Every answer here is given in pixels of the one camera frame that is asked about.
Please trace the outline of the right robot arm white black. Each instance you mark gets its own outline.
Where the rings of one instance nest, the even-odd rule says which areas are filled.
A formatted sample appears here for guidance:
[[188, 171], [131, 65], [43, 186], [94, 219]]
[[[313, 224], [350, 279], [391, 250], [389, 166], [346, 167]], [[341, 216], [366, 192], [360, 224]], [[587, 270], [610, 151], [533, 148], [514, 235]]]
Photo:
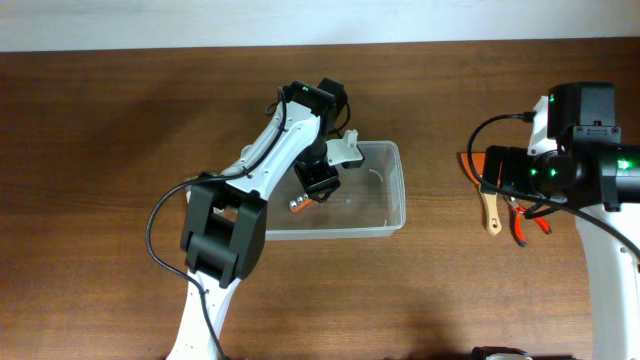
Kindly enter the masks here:
[[596, 359], [639, 356], [639, 148], [623, 144], [607, 82], [554, 86], [533, 110], [525, 148], [492, 145], [473, 178], [533, 203], [526, 217], [574, 216], [586, 258]]

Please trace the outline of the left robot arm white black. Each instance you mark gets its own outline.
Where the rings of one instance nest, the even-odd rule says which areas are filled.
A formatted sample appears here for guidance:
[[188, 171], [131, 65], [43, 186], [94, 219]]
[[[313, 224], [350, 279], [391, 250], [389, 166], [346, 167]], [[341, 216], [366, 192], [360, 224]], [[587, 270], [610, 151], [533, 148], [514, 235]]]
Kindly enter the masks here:
[[219, 335], [236, 288], [264, 249], [268, 199], [289, 170], [313, 201], [324, 202], [339, 188], [336, 167], [345, 159], [330, 157], [336, 146], [328, 138], [347, 106], [338, 81], [285, 85], [268, 125], [236, 162], [183, 184], [188, 203], [180, 247], [188, 290], [170, 358], [224, 358]]

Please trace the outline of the clear plastic container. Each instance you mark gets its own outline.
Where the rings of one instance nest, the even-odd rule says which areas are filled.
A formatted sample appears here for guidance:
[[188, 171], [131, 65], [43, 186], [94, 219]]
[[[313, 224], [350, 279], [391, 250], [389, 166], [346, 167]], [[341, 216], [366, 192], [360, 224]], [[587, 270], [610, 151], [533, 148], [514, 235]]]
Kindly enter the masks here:
[[303, 195], [289, 169], [268, 201], [266, 239], [321, 240], [387, 237], [406, 223], [406, 192], [400, 152], [392, 141], [360, 141], [364, 163], [340, 167], [341, 186], [324, 203], [310, 202], [294, 212], [291, 202]]

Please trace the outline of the orange socket bit rail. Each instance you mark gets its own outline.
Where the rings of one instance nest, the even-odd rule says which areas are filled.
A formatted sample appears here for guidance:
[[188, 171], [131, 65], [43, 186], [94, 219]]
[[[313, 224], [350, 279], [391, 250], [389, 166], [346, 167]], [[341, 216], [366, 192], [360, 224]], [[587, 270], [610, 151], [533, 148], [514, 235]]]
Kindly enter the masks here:
[[297, 214], [313, 203], [313, 200], [307, 195], [298, 196], [289, 202], [289, 210]]

